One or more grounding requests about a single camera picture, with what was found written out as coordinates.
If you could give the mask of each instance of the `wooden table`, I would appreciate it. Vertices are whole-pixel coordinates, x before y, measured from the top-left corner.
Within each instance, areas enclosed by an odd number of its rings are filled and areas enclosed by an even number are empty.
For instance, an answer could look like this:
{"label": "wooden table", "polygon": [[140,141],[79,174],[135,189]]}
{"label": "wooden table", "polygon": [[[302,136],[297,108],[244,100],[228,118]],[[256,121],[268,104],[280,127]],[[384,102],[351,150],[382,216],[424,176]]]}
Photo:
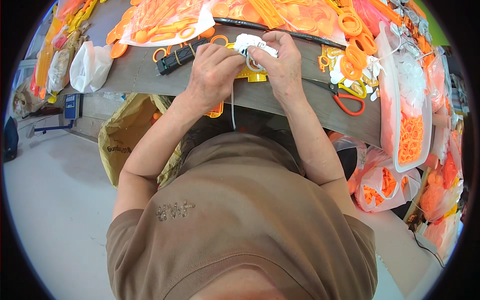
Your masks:
{"label": "wooden table", "polygon": [[[94,46],[104,46],[109,31],[121,20],[123,13],[130,7],[130,0],[115,0],[98,3],[88,21],[92,24],[86,31]],[[263,32],[241,26],[215,26],[215,35],[225,35],[234,42],[237,35],[247,33],[262,36]],[[316,78],[329,82],[328,71],[322,73],[317,57],[321,46],[315,42],[294,38],[302,55],[301,72],[306,78]],[[113,61],[107,81],[98,92],[146,93],[176,96],[185,90],[189,81],[192,63],[185,64],[170,75],[156,76],[156,64],[152,55],[157,47],[128,46],[125,53]],[[365,111],[357,117],[347,115],[333,100],[333,94],[314,84],[303,81],[303,90],[308,102],[315,111],[323,127],[349,135],[368,144],[380,147],[380,100],[365,98]],[[77,93],[68,85],[61,94]],[[285,115],[282,107],[272,94],[269,82],[249,83],[246,78],[236,79],[234,83],[235,105]],[[345,106],[357,111],[357,101],[343,99]]]}

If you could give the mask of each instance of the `clear plastic container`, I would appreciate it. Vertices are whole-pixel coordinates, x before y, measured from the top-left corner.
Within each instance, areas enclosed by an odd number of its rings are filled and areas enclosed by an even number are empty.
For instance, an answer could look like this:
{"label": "clear plastic container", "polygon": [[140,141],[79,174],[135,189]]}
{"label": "clear plastic container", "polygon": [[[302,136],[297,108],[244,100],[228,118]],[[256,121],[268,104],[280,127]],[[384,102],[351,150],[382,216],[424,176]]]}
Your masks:
{"label": "clear plastic container", "polygon": [[384,22],[379,24],[380,34],[375,38],[377,45],[376,57],[382,58],[380,64],[383,70],[378,75],[381,104],[380,145],[392,157],[395,170],[405,172],[423,164],[427,160],[432,135],[432,102],[427,96],[422,106],[423,140],[420,156],[408,163],[398,162],[398,148],[400,142],[400,89],[398,86],[398,70],[392,55],[392,48],[388,43],[386,31],[390,30]]}

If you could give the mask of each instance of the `person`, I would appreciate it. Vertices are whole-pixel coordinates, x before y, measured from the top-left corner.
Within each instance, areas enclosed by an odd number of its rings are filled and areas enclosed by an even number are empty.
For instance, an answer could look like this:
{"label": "person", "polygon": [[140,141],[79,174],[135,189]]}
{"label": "person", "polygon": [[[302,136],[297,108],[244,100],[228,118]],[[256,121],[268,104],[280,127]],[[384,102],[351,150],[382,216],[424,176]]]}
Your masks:
{"label": "person", "polygon": [[371,299],[374,233],[358,220],[338,156],[306,100],[292,37],[250,46],[268,72],[301,159],[260,136],[227,132],[193,148],[175,180],[157,176],[185,133],[226,99],[245,57],[197,49],[190,81],[120,173],[107,267],[117,299]]}

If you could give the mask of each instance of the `cable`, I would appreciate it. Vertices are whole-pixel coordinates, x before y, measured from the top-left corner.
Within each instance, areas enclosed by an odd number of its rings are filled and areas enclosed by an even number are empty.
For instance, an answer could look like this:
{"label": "cable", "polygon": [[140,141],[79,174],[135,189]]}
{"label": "cable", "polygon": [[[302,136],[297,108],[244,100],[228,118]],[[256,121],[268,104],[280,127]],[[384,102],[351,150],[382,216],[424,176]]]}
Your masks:
{"label": "cable", "polygon": [[445,265],[444,265],[442,259],[440,259],[439,257],[437,257],[437,255],[436,255],[435,253],[433,253],[432,251],[430,251],[430,249],[425,248],[425,247],[423,247],[423,246],[420,246],[419,241],[417,240],[417,236],[415,235],[415,232],[413,232],[413,238],[415,239],[415,242],[417,242],[417,245],[418,245],[420,248],[427,250],[428,252],[430,252],[431,254],[433,254],[433,256],[435,256],[435,258],[437,259],[437,261],[438,261],[438,263],[440,264],[440,267],[442,267],[442,269],[445,268]]}
{"label": "cable", "polygon": [[235,126],[235,114],[233,112],[233,85],[232,85],[232,95],[230,98],[230,105],[232,106],[232,125],[233,125],[233,130],[235,130],[237,127]]}

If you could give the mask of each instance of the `scissors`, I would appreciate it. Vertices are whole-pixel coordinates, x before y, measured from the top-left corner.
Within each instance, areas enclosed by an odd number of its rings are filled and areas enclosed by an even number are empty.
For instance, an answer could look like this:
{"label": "scissors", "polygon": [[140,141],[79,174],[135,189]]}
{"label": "scissors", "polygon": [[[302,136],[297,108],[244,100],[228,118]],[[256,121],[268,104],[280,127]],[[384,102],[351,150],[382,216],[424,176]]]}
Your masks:
{"label": "scissors", "polygon": [[[338,104],[338,106],[340,106],[340,108],[346,112],[348,115],[350,116],[359,116],[363,113],[363,111],[365,110],[365,102],[363,102],[362,99],[358,98],[358,97],[355,97],[353,95],[348,95],[348,94],[339,94],[338,93],[338,84],[326,84],[326,83],[323,83],[321,81],[318,81],[318,80],[314,80],[314,79],[307,79],[307,78],[302,78],[303,80],[305,81],[308,81],[312,84],[315,84],[327,91],[330,91],[332,92],[334,95],[333,95],[333,99],[335,100],[335,102]],[[361,104],[361,108],[359,111],[356,111],[356,112],[353,112],[353,111],[350,111],[345,105],[343,105],[343,103],[340,101],[340,98],[347,98],[347,99],[352,99],[352,100],[355,100],[355,101],[358,101],[360,102]]]}

